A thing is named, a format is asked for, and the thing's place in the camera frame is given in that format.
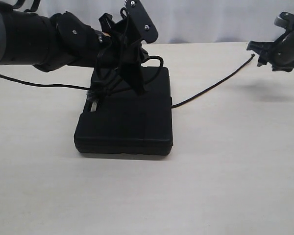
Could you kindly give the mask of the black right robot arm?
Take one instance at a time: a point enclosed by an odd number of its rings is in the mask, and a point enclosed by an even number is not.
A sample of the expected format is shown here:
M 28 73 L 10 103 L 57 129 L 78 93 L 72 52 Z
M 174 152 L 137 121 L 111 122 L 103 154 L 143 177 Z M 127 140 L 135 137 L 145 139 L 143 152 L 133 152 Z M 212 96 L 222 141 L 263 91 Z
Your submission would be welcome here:
M 281 12 L 274 25 L 285 32 L 275 41 L 250 41 L 246 49 L 259 55 L 258 67 L 269 63 L 272 71 L 291 72 L 294 69 L 294 14 Z

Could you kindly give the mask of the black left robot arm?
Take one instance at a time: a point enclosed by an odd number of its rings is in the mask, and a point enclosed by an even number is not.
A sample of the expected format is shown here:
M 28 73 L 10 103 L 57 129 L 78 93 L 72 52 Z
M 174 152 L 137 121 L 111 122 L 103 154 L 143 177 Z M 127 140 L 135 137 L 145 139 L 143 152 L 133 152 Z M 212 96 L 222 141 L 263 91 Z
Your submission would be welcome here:
M 151 44 L 158 31 L 139 0 L 127 0 L 121 20 L 103 14 L 101 30 L 83 23 L 71 12 L 51 17 L 37 14 L 40 2 L 22 10 L 24 1 L 11 5 L 0 0 L 0 65 L 32 65 L 43 72 L 63 66 L 94 68 L 99 80 L 89 94 L 100 97 L 114 86 L 102 75 L 114 71 L 137 94 L 145 93 L 141 65 L 148 59 L 142 42 Z

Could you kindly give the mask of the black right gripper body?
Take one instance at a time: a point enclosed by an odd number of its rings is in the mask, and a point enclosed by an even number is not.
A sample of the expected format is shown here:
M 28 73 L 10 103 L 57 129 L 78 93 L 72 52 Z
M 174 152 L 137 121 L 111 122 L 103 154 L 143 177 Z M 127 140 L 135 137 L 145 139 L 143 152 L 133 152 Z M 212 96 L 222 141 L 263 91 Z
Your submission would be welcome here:
M 257 67 L 265 66 L 267 64 L 271 65 L 272 71 L 284 71 L 291 72 L 293 68 L 289 68 L 283 65 L 280 65 L 276 62 L 274 58 L 277 52 L 277 46 L 283 42 L 283 40 L 287 37 L 287 34 L 282 34 L 275 41 L 272 42 L 257 42 L 250 41 L 247 44 L 247 51 L 255 52 L 259 57 L 257 61 Z

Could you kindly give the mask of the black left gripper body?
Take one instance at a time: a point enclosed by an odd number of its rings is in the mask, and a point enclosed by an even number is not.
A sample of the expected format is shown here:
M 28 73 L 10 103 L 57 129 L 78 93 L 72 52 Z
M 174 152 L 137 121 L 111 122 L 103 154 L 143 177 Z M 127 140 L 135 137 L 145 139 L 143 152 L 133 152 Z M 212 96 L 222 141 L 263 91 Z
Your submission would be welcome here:
M 149 59 L 142 48 L 143 34 L 129 12 L 121 12 L 121 20 L 115 22 L 105 13 L 99 18 L 101 29 L 106 33 L 108 45 L 102 49 L 96 61 L 96 75 L 104 81 L 106 94 L 133 90 L 145 94 L 146 86 L 142 64 Z

